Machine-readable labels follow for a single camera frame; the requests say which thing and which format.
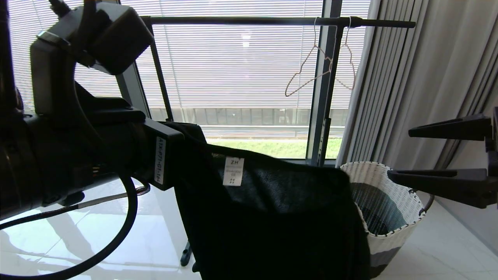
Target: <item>black garment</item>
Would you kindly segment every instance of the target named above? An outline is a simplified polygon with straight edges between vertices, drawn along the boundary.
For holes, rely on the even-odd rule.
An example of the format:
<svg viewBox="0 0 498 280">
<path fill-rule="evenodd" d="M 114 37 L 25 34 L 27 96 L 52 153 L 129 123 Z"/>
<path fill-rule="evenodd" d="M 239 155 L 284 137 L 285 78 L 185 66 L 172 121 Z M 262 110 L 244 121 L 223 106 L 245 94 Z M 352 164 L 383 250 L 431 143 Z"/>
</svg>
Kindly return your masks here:
<svg viewBox="0 0 498 280">
<path fill-rule="evenodd" d="M 207 145 L 198 126 L 167 125 L 186 135 L 172 185 L 203 280 L 370 279 L 344 172 Z M 245 159 L 241 186 L 223 186 L 226 156 Z"/>
</svg>

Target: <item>laundry basket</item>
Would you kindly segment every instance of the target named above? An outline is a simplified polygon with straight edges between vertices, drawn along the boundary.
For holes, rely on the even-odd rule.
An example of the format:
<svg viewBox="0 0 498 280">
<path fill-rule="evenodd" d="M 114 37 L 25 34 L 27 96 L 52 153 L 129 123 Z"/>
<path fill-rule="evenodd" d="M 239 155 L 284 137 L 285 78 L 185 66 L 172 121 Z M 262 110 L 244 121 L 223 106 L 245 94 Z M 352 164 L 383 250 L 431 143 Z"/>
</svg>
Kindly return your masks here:
<svg viewBox="0 0 498 280">
<path fill-rule="evenodd" d="M 341 170 L 350 176 L 353 199 L 368 233 L 370 277 L 375 278 L 396 255 L 427 209 L 414 190 L 387 177 L 390 168 L 383 164 L 350 162 L 342 165 Z"/>
</svg>

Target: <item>green lawn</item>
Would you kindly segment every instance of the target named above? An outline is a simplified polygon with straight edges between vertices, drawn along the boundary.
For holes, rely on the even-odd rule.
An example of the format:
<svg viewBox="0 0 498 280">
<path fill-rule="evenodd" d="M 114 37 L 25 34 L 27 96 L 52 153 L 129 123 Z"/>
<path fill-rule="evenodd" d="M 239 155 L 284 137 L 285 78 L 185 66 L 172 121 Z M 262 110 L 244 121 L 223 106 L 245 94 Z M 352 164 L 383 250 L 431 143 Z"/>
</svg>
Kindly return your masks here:
<svg viewBox="0 0 498 280">
<path fill-rule="evenodd" d="M 207 139 L 209 144 L 245 149 L 278 158 L 305 158 L 307 140 L 229 140 Z M 329 138 L 326 158 L 336 158 L 342 138 Z"/>
</svg>

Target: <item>sheer white curtain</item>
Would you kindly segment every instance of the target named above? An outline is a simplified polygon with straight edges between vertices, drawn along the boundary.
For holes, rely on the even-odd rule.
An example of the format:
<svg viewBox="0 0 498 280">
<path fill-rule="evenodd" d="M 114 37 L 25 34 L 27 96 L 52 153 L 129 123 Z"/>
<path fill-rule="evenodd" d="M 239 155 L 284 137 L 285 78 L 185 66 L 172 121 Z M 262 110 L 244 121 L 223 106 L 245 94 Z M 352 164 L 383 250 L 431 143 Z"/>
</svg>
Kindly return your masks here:
<svg viewBox="0 0 498 280">
<path fill-rule="evenodd" d="M 417 22 L 367 30 L 338 165 L 446 168 L 458 143 L 410 128 L 480 113 L 498 92 L 498 1 L 373 1 L 369 18 Z"/>
</svg>

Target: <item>marble floor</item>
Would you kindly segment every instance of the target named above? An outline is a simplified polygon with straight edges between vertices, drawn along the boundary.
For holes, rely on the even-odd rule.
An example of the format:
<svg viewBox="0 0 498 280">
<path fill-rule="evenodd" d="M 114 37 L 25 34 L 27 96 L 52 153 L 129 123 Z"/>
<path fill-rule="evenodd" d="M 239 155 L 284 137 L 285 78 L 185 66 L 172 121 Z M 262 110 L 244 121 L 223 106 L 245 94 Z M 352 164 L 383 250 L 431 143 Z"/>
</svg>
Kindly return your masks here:
<svg viewBox="0 0 498 280">
<path fill-rule="evenodd" d="M 119 181 L 86 192 L 86 199 L 123 192 Z M 138 216 L 125 241 L 78 280 L 200 280 L 179 259 L 187 237 L 174 191 L 139 197 Z M 31 210 L 27 216 L 57 206 Z M 72 211 L 0 232 L 0 272 L 39 275 L 73 266 L 102 249 L 118 232 L 126 199 Z M 498 280 L 498 257 L 435 202 L 378 280 Z"/>
</svg>

